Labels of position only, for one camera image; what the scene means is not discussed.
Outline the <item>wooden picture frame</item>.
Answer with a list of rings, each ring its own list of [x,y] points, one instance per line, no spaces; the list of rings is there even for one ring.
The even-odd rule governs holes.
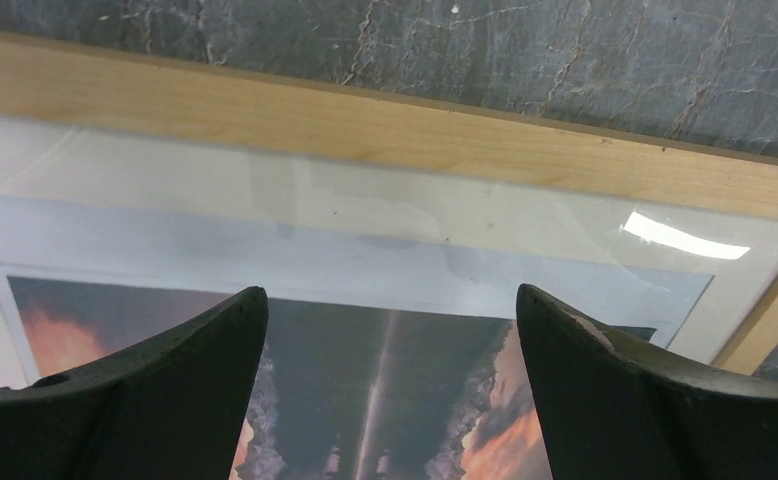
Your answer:
[[[0,197],[709,274],[659,348],[778,344],[778,161],[0,32]],[[0,388],[28,371],[0,298]]]

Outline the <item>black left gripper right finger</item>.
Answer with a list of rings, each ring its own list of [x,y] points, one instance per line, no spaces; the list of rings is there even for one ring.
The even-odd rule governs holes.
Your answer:
[[[778,479],[778,382],[705,365],[520,286],[521,350],[556,479]]]

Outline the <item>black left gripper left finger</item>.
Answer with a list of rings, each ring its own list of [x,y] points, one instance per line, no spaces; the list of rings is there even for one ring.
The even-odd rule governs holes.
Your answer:
[[[225,479],[268,325],[247,288],[23,389],[0,388],[0,479]]]

